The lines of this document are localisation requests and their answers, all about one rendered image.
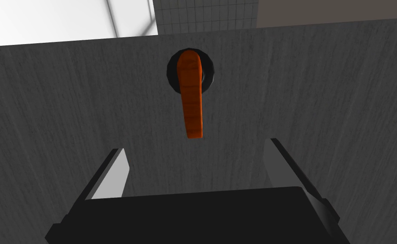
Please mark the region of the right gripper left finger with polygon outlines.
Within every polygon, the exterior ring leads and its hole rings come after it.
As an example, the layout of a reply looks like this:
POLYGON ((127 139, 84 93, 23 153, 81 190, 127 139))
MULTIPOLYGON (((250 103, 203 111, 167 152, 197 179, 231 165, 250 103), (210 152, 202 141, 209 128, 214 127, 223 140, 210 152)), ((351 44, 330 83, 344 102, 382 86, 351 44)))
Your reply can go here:
POLYGON ((121 197, 129 171, 125 149, 112 149, 80 193, 73 207, 76 208, 86 200, 121 197))

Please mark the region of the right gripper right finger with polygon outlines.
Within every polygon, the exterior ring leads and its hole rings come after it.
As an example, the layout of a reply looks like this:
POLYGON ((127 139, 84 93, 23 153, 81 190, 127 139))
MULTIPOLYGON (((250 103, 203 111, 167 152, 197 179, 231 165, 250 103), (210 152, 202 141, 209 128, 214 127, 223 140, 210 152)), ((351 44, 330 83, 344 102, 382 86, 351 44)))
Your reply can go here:
POLYGON ((300 187, 330 234, 339 230, 339 215, 325 201, 285 147, 276 138, 265 139, 263 162, 273 187, 300 187))

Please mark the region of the dark grey door leaf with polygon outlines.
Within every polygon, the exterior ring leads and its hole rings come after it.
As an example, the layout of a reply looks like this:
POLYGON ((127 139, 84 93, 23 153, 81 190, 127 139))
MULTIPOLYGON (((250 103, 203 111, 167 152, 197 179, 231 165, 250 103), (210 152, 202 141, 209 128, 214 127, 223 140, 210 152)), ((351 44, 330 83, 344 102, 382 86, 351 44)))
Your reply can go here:
POLYGON ((0 244, 47 244, 113 148, 125 196, 271 187, 276 138, 351 244, 397 244, 397 19, 0 47, 0 244), (210 56, 203 137, 166 69, 210 56))

